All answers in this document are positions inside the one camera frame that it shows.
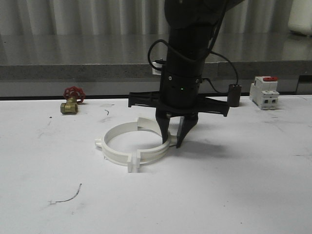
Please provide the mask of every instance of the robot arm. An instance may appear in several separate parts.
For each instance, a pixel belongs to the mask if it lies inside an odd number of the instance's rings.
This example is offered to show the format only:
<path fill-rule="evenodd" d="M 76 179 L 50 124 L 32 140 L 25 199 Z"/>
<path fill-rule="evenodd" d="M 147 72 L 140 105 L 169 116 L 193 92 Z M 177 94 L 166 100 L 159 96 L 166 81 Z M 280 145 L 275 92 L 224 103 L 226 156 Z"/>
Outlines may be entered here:
<path fill-rule="evenodd" d="M 156 120 L 163 142 L 168 137 L 171 117 L 180 117 L 178 148 L 187 133 L 197 124 L 198 112 L 227 115 L 229 106 L 226 102 L 199 97 L 198 91 L 205 58 L 212 49 L 224 14 L 242 1 L 165 1 L 165 16 L 170 25 L 170 34 L 167 59 L 161 69 L 159 92 L 129 95 L 129 107 L 156 107 Z"/>

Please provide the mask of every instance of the brass valve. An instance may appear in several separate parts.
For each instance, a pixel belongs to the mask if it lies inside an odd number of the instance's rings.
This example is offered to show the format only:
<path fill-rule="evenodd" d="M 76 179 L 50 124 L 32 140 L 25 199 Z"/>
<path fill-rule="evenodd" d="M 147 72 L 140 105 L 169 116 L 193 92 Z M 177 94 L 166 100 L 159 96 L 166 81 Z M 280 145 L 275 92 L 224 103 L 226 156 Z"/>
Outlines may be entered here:
<path fill-rule="evenodd" d="M 75 86 L 65 89 L 63 96 L 66 103 L 60 105 L 62 114 L 76 114 L 78 112 L 78 103 L 82 103 L 86 97 L 83 90 Z"/>
<path fill-rule="evenodd" d="M 76 114 L 78 112 L 77 99 L 70 97 L 66 103 L 60 105 L 60 111 L 62 114 Z"/>

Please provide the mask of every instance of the red valve handwheel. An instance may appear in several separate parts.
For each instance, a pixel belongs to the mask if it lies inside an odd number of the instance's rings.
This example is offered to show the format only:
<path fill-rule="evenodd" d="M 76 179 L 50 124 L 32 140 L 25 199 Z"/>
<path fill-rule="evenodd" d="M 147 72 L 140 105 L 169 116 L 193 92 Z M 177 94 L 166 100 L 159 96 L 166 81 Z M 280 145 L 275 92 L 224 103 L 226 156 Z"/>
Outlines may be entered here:
<path fill-rule="evenodd" d="M 77 103 L 82 103 L 86 95 L 82 89 L 72 86 L 70 88 L 65 89 L 63 97 L 66 100 L 69 98 L 75 97 L 77 99 Z"/>

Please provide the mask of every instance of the white bottle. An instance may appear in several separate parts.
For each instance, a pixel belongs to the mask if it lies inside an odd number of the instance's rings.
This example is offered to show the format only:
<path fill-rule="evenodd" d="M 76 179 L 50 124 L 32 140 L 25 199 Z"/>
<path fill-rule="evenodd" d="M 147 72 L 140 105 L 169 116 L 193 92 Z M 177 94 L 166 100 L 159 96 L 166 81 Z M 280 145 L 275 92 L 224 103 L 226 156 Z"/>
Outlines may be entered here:
<path fill-rule="evenodd" d="M 288 28 L 293 32 L 312 36 L 312 0 L 293 0 Z"/>

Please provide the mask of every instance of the black cylinder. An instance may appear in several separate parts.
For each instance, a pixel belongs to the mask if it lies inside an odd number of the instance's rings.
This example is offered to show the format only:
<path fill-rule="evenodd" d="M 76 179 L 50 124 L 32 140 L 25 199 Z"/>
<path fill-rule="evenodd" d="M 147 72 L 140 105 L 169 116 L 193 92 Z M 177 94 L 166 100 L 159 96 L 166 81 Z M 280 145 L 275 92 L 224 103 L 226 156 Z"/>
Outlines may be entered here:
<path fill-rule="evenodd" d="M 236 84 L 229 85 L 229 94 L 228 94 L 228 105 L 230 107 L 238 107 L 240 94 L 242 92 L 242 86 Z"/>
<path fill-rule="evenodd" d="M 213 26 L 193 25 L 184 29 L 170 29 L 169 44 L 178 52 L 168 49 L 166 65 L 160 82 L 160 99 L 171 107 L 188 109 L 197 102 L 201 74 L 211 39 Z M 181 55 L 198 60 L 186 61 Z"/>

